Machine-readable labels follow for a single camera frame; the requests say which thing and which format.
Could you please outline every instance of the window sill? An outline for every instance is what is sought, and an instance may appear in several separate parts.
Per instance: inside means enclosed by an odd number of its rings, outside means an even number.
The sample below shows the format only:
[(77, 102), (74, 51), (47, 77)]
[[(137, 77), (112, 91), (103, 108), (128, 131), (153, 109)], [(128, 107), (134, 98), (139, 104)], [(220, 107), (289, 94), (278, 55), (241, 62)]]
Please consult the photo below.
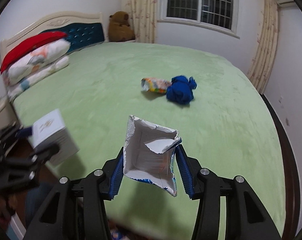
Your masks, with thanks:
[(229, 36), (240, 39), (240, 37), (238, 35), (236, 35), (232, 30), (228, 30), (226, 28), (222, 28), (220, 26), (216, 26), (216, 25), (213, 25), (213, 24), (208, 24), (208, 23), (199, 24), (199, 23), (194, 23), (194, 22), (171, 20), (171, 19), (162, 19), (162, 20), (158, 20), (157, 22), (160, 22), (160, 23), (161, 22), (162, 23), (176, 23), (176, 24), (196, 26), (196, 27), (205, 28), (205, 29), (217, 31), (217, 32), (220, 32), (220, 33), (224, 33), (224, 34), (227, 34)]

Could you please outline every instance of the torn paper bag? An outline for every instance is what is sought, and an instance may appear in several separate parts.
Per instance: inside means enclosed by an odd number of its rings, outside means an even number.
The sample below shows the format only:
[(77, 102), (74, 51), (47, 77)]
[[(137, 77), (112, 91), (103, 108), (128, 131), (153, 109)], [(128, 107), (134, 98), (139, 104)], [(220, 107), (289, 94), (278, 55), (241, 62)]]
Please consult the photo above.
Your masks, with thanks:
[(182, 142), (178, 135), (177, 130), (130, 115), (123, 147), (123, 174), (155, 184), (175, 197), (174, 150)]

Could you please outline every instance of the pillow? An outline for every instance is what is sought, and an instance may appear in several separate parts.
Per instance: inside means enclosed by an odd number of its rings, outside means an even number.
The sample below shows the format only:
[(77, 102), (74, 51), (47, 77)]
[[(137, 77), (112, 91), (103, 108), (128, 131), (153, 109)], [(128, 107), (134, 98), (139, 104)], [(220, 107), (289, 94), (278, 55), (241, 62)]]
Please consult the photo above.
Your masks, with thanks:
[(63, 69), (68, 64), (69, 56), (62, 56), (61, 58), (57, 59), (53, 63), (50, 63), (39, 71), (36, 71), (26, 78), (21, 79), (18, 84), (8, 88), (8, 97), (10, 101), (14, 100), (29, 87), (32, 87), (34, 84), (37, 84), (47, 76), (50, 76), (51, 74)]
[(2, 61), (0, 73), (2, 74), (10, 64), (14, 63), (30, 51), (37, 49), (49, 42), (56, 41), (65, 37), (67, 37), (66, 33), (61, 31), (53, 31), (40, 33), (38, 35), (25, 39), (7, 53)]
[(28, 53), (3, 73), (6, 85), (17, 84), (24, 77), (62, 57), (69, 48), (70, 42), (60, 39)]

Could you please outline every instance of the teal tufted headboard panel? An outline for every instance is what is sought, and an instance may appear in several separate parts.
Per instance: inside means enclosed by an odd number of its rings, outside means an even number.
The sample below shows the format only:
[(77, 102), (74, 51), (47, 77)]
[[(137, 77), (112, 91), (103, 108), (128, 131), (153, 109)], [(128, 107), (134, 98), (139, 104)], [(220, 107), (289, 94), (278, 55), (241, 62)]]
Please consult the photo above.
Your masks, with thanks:
[(45, 30), (43, 32), (50, 31), (61, 31), (68, 34), (68, 37), (65, 38), (71, 43), (68, 53), (105, 41), (101, 23), (71, 23), (61, 28)]

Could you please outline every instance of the teddy bear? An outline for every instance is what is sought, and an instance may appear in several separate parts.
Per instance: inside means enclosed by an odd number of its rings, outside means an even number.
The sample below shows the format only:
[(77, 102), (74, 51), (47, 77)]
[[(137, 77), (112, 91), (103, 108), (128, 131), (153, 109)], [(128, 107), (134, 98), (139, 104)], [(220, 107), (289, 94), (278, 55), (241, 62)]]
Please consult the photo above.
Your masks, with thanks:
[(130, 29), (129, 15), (126, 12), (119, 11), (110, 15), (109, 23), (109, 41), (130, 41), (135, 39), (134, 31)]

